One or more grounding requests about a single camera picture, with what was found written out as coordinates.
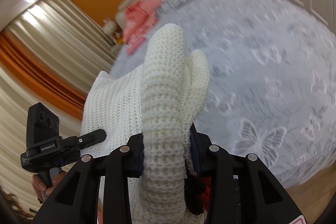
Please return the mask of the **person's left hand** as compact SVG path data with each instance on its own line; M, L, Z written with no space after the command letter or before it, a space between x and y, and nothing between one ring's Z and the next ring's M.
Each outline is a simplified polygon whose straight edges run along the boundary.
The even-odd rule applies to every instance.
M44 201L45 199L43 198L43 195L45 194L48 197L54 191L54 189L59 185L61 180L65 178L66 175L67 175L66 171L62 171L61 173L59 173L57 176L55 176L53 180L53 186L47 188L45 183L42 181L42 179L37 174L33 174L31 178L31 185L38 199L40 199L41 201Z

